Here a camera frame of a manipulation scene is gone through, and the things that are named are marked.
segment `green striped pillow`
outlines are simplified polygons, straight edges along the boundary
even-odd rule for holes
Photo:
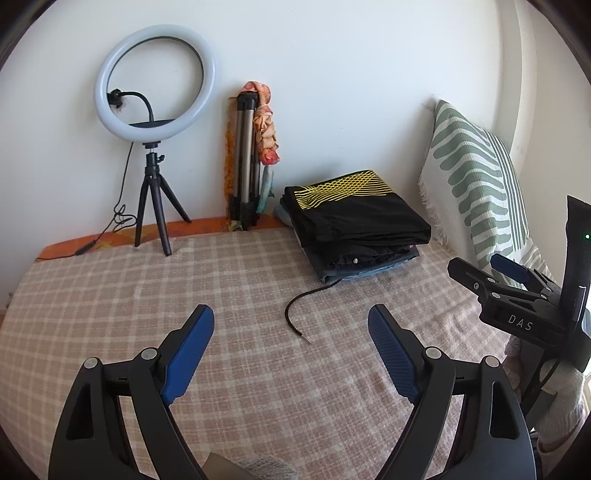
[[[491,271],[491,256],[500,253],[549,274],[529,239],[521,189],[503,142],[443,100],[435,109],[420,189],[435,238],[461,257]]]

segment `blue clamp pad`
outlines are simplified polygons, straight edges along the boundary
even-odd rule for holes
[[[372,307],[369,311],[368,329],[396,391],[416,405],[421,397],[421,391],[417,386],[415,364],[378,306]]]
[[[530,272],[527,268],[503,257],[503,255],[494,254],[491,257],[491,267],[517,283],[526,285],[530,281]]]
[[[191,315],[192,317],[198,314],[199,317],[194,321],[193,326],[166,367],[166,382],[161,390],[161,396],[167,406],[172,404],[175,398],[182,397],[187,391],[199,361],[213,335],[213,310],[207,306],[203,307],[202,309],[196,308]]]

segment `plaid bedspread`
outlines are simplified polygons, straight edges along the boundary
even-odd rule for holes
[[[319,286],[289,229],[200,235],[119,247],[31,267],[0,329],[0,424],[24,460],[47,477],[51,443],[82,362],[130,359],[158,346],[199,303],[216,329],[184,397],[171,406],[197,461],[209,452],[288,462],[302,479],[373,479],[411,411],[368,333],[384,303],[425,345],[452,358],[502,356],[507,335],[478,320],[474,295],[447,276],[451,255],[432,242],[396,270]],[[140,469],[155,475],[128,398],[125,421]],[[430,473],[443,467],[460,399]]]

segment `black tripod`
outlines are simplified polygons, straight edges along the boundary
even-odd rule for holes
[[[154,215],[156,216],[156,225],[158,225],[158,233],[160,234],[160,242],[162,243],[162,250],[164,255],[167,257],[172,255],[170,249],[170,241],[168,240],[168,231],[166,230],[166,222],[164,220],[164,209],[162,207],[162,196],[160,195],[160,189],[173,204],[174,208],[177,209],[179,215],[187,223],[191,223],[191,219],[184,211],[182,205],[174,196],[173,191],[168,186],[168,183],[164,177],[160,174],[160,167],[158,164],[164,160],[164,155],[156,155],[154,149],[160,142],[145,143],[144,146],[150,152],[146,154],[146,168],[144,173],[144,182],[142,188],[139,191],[139,205],[137,214],[137,224],[135,227],[135,246],[139,247],[139,243],[142,238],[142,223],[144,221],[144,210],[146,207],[146,198],[148,197],[148,187],[150,187],[150,193],[152,195],[152,205],[154,207]]]

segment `black cable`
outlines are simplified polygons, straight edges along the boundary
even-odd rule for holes
[[[334,287],[337,283],[339,283],[341,280],[343,280],[342,278],[338,279],[335,282],[332,282],[330,285],[325,285],[324,287],[320,287],[320,288],[315,288],[314,290],[309,290],[309,291],[305,291],[304,293],[300,293],[299,295],[295,296],[294,298],[291,299],[291,301],[287,304],[287,307],[285,307],[285,320],[287,321],[287,324],[290,326],[290,328],[299,336],[301,336],[306,342],[308,342],[309,344],[312,344],[312,342],[310,342],[303,333],[301,333],[295,326],[294,324],[291,322],[290,320],[290,307],[300,298],[305,297],[306,295],[311,295],[313,293],[316,293],[318,291],[322,291],[322,290],[327,290],[330,287]]]
[[[115,89],[112,92],[107,93],[107,99],[109,101],[109,104],[114,105],[117,108],[121,107],[121,105],[122,105],[121,97],[124,97],[124,96],[134,96],[134,97],[141,99],[145,103],[146,108],[148,109],[148,117],[150,119],[150,122],[154,121],[154,112],[152,111],[152,106],[150,105],[150,102],[148,101],[148,99],[144,95],[142,95],[141,93],[139,93],[139,92],[121,92],[118,89]],[[132,227],[138,222],[138,219],[135,215],[133,215],[131,213],[125,213],[125,208],[127,207],[126,204],[122,204],[121,207],[119,207],[119,204],[121,203],[121,197],[123,196],[123,188],[125,186],[125,177],[127,175],[127,167],[129,166],[129,158],[131,157],[131,151],[133,150],[133,148],[134,148],[134,143],[131,142],[131,146],[129,147],[129,153],[127,154],[127,160],[125,161],[125,170],[123,172],[123,179],[121,180],[121,189],[119,191],[119,198],[117,199],[117,203],[113,207],[113,218],[111,219],[109,224],[105,227],[105,229],[101,233],[99,233],[99,236],[97,236],[92,242],[88,242],[86,245],[80,247],[78,250],[76,250],[71,255],[62,255],[60,257],[51,257],[51,258],[37,257],[35,260],[56,260],[58,258],[70,258],[70,257],[76,257],[78,255],[82,255],[82,254],[88,252],[88,250],[90,250],[92,247],[94,247],[96,245],[96,243],[100,240],[100,237],[102,237],[105,234],[105,232],[109,229],[109,227],[111,225],[113,225],[113,223],[115,224],[115,226],[113,227],[113,233],[117,233],[119,230],[121,230],[123,228],[127,228],[127,227]]]
[[[82,247],[80,247],[78,250],[76,250],[71,255],[62,255],[60,257],[51,257],[51,258],[37,257],[36,260],[56,260],[58,258],[70,258],[70,257],[76,257],[78,255],[82,255],[82,254],[88,252],[88,250],[90,250],[92,247],[94,247],[96,245],[96,243],[100,240],[100,237],[102,237],[105,234],[105,232],[109,229],[109,227],[111,225],[113,225],[113,223],[115,224],[115,226],[113,227],[113,233],[117,233],[122,228],[132,227],[137,223],[138,219],[135,215],[133,215],[131,213],[125,213],[125,208],[127,207],[126,204],[122,204],[121,207],[119,207],[119,204],[121,203],[121,197],[123,196],[123,189],[125,187],[125,177],[127,176],[127,167],[129,166],[129,159],[131,157],[131,151],[133,150],[133,148],[134,148],[134,143],[131,142],[131,146],[129,147],[129,152],[127,153],[127,160],[125,161],[125,170],[123,172],[123,179],[121,180],[121,189],[119,190],[119,198],[117,199],[117,203],[113,207],[113,218],[111,219],[109,224],[105,227],[105,229],[101,233],[99,233],[99,235],[94,240],[83,245]]]
[[[140,98],[145,103],[146,108],[148,109],[148,116],[150,118],[150,121],[151,122],[154,121],[154,113],[152,111],[152,106],[150,105],[150,102],[148,101],[148,99],[144,95],[142,95],[139,92],[119,92],[118,96],[120,96],[120,97],[133,96],[133,97]]]

